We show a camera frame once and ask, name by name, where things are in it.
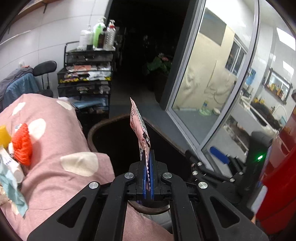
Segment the pink snack wrapper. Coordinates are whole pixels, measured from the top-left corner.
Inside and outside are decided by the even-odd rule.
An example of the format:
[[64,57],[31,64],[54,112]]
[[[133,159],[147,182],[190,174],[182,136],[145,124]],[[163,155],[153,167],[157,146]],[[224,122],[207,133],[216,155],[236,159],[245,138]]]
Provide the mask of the pink snack wrapper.
[[131,111],[130,111],[130,126],[135,132],[138,145],[140,150],[140,158],[142,158],[142,151],[145,151],[146,167],[147,167],[147,190],[150,191],[150,173],[149,173],[149,153],[151,148],[151,143],[149,140],[149,135],[147,133],[147,128],[145,126],[144,120],[135,104],[134,100],[130,98]]

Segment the orange foam fruit net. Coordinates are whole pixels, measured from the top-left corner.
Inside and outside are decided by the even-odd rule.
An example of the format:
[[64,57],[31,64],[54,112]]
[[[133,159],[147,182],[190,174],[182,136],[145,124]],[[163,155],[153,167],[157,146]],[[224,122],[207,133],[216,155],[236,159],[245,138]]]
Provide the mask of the orange foam fruit net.
[[33,145],[28,125],[22,124],[11,139],[14,149],[14,158],[24,166],[31,165]]

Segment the yellow foam fruit net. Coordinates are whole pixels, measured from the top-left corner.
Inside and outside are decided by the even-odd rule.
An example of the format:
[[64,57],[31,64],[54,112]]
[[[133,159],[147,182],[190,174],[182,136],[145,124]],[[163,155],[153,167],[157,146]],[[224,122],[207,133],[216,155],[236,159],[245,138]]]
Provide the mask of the yellow foam fruit net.
[[7,148],[10,142],[11,142],[11,136],[6,129],[6,126],[5,125],[0,126],[0,146]]

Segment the pink polka dot blanket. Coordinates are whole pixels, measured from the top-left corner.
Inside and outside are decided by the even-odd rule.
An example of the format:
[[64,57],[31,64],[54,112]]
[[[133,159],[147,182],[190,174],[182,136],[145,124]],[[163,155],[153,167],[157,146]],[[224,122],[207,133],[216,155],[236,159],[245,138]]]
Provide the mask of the pink polka dot blanket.
[[28,210],[21,216],[12,203],[1,209],[21,240],[90,182],[115,178],[109,156],[91,152],[71,104],[40,94],[23,94],[1,113],[10,133],[26,124],[32,142],[31,164],[21,193]]

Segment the sliding glass door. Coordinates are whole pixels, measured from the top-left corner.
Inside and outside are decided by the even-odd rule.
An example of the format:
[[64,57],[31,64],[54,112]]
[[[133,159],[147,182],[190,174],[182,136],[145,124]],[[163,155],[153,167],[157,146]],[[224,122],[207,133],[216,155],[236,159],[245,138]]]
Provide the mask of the sliding glass door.
[[245,159],[248,136],[276,137],[295,107],[295,24],[272,1],[201,1],[166,107],[209,169],[210,149]]

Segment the potted plant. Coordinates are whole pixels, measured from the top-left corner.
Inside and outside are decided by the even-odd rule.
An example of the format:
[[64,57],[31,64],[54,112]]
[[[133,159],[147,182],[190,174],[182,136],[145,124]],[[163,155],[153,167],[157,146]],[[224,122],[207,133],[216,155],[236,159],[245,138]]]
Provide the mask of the potted plant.
[[153,61],[147,64],[147,73],[159,72],[168,77],[171,70],[172,62],[163,53],[159,53]]

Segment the black mesh trolley cart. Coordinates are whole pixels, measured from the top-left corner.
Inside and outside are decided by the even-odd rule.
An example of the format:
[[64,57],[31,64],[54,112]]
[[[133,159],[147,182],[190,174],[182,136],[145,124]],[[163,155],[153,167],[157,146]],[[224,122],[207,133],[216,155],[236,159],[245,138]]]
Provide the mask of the black mesh trolley cart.
[[57,73],[58,96],[67,98],[80,114],[109,116],[115,48],[82,50],[64,47],[63,68]]

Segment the clear bottle red cap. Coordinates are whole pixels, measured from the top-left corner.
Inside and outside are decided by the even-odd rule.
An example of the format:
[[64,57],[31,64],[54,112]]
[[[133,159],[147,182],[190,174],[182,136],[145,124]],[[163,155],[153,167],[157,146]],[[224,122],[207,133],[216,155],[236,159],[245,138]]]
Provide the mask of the clear bottle red cap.
[[115,20],[110,20],[107,30],[105,32],[105,39],[104,39],[104,45],[103,45],[103,48],[105,50],[110,50],[113,48],[115,35],[116,35]]

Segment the dark brown pump bottle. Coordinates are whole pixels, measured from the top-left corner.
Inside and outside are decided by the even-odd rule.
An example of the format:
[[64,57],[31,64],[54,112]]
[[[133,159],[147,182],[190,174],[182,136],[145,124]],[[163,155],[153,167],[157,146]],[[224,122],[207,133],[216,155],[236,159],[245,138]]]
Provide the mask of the dark brown pump bottle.
[[105,40],[105,34],[106,34],[106,27],[102,29],[102,31],[100,32],[99,36],[98,36],[98,44],[97,44],[97,48],[102,49],[104,46],[104,40]]

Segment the green pump bottle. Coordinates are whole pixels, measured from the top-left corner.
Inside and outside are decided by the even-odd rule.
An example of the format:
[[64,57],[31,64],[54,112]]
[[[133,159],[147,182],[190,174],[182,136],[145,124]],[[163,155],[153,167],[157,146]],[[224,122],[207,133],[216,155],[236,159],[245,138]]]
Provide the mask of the green pump bottle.
[[93,27],[93,48],[98,48],[98,40],[99,40],[99,35],[102,33],[103,29],[105,28],[105,20],[106,17],[100,18],[97,23]]

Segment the white lotion bottle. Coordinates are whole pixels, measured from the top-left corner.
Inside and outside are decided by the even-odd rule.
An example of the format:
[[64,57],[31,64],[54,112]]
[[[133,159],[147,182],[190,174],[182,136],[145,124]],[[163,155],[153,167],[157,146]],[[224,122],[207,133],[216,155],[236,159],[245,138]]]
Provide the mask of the white lotion bottle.
[[93,49],[93,37],[94,33],[91,25],[87,26],[86,30],[80,32],[80,39],[78,49],[82,51],[92,50]]

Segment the light blue paper wrapper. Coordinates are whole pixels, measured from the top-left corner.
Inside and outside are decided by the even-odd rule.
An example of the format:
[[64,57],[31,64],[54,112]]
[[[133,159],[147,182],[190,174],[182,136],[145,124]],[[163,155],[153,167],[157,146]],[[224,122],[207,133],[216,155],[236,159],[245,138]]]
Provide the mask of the light blue paper wrapper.
[[25,175],[19,163],[1,146],[1,185],[8,199],[15,204],[18,213],[22,217],[25,216],[28,210],[27,202],[19,190],[19,185],[24,178]]

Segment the blue massage bed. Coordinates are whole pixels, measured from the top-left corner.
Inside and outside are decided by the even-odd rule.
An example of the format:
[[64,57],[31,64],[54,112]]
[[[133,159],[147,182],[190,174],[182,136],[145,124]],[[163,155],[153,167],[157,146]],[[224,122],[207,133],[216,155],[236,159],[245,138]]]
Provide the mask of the blue massage bed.
[[28,73],[11,83],[1,99],[1,112],[23,94],[40,91],[33,73]]

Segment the grey blanket on bed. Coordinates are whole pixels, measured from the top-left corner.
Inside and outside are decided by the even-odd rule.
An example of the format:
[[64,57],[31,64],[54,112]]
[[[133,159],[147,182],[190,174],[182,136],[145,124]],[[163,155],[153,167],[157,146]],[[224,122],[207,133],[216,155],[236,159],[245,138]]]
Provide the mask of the grey blanket on bed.
[[11,72],[6,78],[0,81],[0,97],[1,99],[3,98],[6,89],[8,86],[13,83],[15,80],[21,78],[25,74],[28,73],[33,73],[33,68],[32,67],[22,67],[22,68],[17,68],[13,72]]

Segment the lower wooden wall shelf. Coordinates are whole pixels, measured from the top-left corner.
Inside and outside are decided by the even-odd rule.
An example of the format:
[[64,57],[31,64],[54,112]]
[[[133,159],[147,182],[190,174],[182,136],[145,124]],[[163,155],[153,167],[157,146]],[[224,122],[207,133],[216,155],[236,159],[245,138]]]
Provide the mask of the lower wooden wall shelf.
[[13,19],[12,23],[17,22],[24,16],[28,15],[29,13],[39,9],[44,8],[43,13],[45,13],[46,8],[49,4],[57,2],[58,0],[43,0],[43,1],[30,1],[19,13],[18,15]]

